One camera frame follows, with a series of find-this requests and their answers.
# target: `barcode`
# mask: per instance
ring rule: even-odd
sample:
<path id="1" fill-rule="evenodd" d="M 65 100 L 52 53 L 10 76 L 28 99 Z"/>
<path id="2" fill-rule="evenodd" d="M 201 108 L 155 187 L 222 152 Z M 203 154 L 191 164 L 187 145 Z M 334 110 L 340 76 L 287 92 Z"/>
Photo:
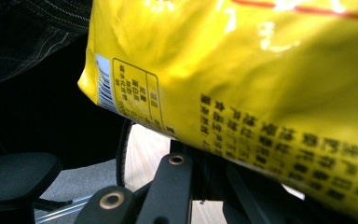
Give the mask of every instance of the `barcode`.
<path id="1" fill-rule="evenodd" d="M 99 70 L 98 95 L 100 106 L 118 113 L 111 89 L 110 62 L 102 56 L 97 55 L 97 64 Z"/>

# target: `red stripe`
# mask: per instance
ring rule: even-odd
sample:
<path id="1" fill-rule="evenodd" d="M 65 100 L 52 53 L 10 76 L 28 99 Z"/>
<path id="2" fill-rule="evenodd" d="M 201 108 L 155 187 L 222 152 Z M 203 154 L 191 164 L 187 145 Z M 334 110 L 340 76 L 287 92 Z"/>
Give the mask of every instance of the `red stripe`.
<path id="1" fill-rule="evenodd" d="M 274 3 L 269 2 L 256 2 L 256 1 L 246 1 L 246 0 L 231 0 L 237 4 L 250 6 L 250 7 L 267 7 L 267 8 L 275 8 L 276 5 Z M 333 10 L 317 8 L 317 7 L 302 7 L 297 6 L 292 9 L 293 11 L 301 12 L 301 13 L 309 13 L 309 14 L 317 14 L 324 16 L 334 16 L 334 17 L 342 17 L 347 19 L 358 20 L 358 13 L 353 12 L 335 12 Z"/>

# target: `yellow plastic bag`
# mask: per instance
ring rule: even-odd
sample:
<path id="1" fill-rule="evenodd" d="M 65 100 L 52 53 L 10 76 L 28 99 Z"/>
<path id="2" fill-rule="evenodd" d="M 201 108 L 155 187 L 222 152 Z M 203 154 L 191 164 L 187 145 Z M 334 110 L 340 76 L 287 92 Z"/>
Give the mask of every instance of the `yellow plastic bag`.
<path id="1" fill-rule="evenodd" d="M 78 84 L 358 219 L 358 1 L 94 1 Z"/>

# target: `gray carpet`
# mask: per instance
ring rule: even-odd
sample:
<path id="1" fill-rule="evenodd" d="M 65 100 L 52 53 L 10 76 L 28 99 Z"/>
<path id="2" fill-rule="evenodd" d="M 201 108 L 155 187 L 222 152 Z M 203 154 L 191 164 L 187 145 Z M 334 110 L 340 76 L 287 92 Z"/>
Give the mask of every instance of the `gray carpet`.
<path id="1" fill-rule="evenodd" d="M 89 167 L 62 171 L 41 196 L 52 201 L 69 201 L 94 194 L 99 189 L 116 184 L 116 161 L 107 161 Z M 46 224 L 71 224 L 77 213 L 59 217 Z"/>

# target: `floor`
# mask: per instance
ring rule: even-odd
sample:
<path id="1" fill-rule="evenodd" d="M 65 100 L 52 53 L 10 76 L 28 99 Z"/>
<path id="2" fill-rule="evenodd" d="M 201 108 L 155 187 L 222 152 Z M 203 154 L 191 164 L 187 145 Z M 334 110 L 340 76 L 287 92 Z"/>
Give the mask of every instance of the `floor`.
<path id="1" fill-rule="evenodd" d="M 126 187 L 137 190 L 153 179 L 160 159 L 168 154 L 170 139 L 134 125 L 126 159 Z M 66 201 L 93 194 L 98 189 L 116 184 L 116 161 L 108 161 L 75 170 L 63 171 L 42 198 Z M 53 219 L 46 224 L 74 223 L 77 213 Z M 220 202 L 193 202 L 192 223 L 225 224 Z"/>

